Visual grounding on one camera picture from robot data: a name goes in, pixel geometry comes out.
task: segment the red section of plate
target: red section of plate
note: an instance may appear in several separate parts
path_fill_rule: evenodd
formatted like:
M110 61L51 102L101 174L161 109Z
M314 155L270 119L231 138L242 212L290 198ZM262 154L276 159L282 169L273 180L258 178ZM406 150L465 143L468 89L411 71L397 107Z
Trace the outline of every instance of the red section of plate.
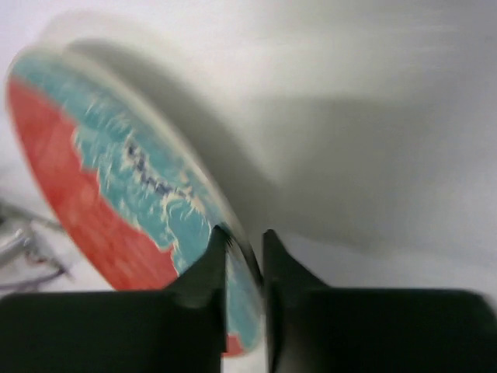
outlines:
M61 224L117 290L157 289L174 281L172 251L120 218L99 194L98 176L82 170L73 148L76 123L62 108L14 78L11 115L34 176Z

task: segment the colorful plate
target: colorful plate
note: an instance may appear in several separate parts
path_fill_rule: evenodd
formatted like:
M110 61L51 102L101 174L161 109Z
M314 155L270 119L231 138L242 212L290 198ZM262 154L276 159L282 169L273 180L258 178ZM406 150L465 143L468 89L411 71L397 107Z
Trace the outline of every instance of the colorful plate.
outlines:
M200 258L217 224L248 245L173 127L94 62L44 47L24 51L12 64L7 103L44 196L115 289L170 284ZM235 356L259 342L261 305L240 252L230 251L227 271Z

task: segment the white surface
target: white surface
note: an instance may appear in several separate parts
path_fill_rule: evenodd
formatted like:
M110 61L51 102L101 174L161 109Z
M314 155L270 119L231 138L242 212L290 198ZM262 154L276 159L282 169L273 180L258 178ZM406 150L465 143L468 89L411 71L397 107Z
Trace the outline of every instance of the white surface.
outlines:
M294 234L355 247L362 264L347 262L355 282L382 277L402 258L405 270L393 269L387 284L438 273L438 285L457 278L497 295L487 286L497 283L496 2L145 4L6 2L0 68L66 10L143 21L243 107L244 125L226 125L249 156L233 152L233 169L213 173L254 235L271 222L293 233L295 250ZM10 137L0 141L0 193L38 208ZM198 150L209 160L222 152ZM229 177L245 166L245 180ZM307 249L308 264L322 276L342 273L328 256L336 246L318 247Z

